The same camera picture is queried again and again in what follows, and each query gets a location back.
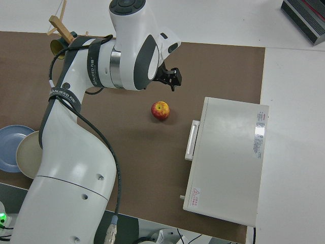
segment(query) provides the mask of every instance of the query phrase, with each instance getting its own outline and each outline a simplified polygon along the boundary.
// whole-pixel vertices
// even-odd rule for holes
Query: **warning label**
[[[191,207],[197,207],[199,205],[199,198],[200,198],[200,188],[193,187],[192,188],[192,195],[191,195]]]
[[[263,153],[263,140],[265,135],[265,119],[266,114],[264,112],[259,112],[256,118],[255,136],[254,136],[254,154],[260,159]]]

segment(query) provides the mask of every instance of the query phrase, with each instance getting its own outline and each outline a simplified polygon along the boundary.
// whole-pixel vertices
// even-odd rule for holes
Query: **wooden stick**
[[[53,28],[52,30],[50,30],[48,33],[46,33],[48,36],[51,35],[53,32],[55,32],[57,29]]]
[[[63,5],[62,5],[62,9],[61,9],[61,13],[60,13],[60,20],[63,20],[63,14],[64,11],[66,10],[66,5],[67,5],[67,0],[63,0]]]
[[[65,39],[66,42],[69,44],[73,41],[73,36],[68,31],[68,29],[64,26],[64,24],[61,22],[61,20],[56,17],[55,15],[52,15],[49,19],[49,22],[57,28],[57,31],[61,34],[61,36]]]

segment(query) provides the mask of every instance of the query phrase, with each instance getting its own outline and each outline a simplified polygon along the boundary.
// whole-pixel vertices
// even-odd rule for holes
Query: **blue plate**
[[[7,126],[0,130],[0,170],[6,172],[20,172],[16,162],[16,151],[19,143],[33,129],[27,126]]]

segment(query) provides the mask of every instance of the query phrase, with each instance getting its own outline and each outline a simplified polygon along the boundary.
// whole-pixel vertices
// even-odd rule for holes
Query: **green light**
[[[0,213],[0,221],[1,220],[3,220],[3,221],[1,221],[1,222],[4,222],[4,221],[6,221],[6,219],[7,219],[7,216],[6,216],[6,214],[5,213]]]

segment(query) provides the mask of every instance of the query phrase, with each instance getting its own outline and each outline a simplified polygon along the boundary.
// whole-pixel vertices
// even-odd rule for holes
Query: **silver band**
[[[120,76],[120,60],[121,52],[118,52],[113,48],[110,61],[111,79],[116,88],[124,89]]]

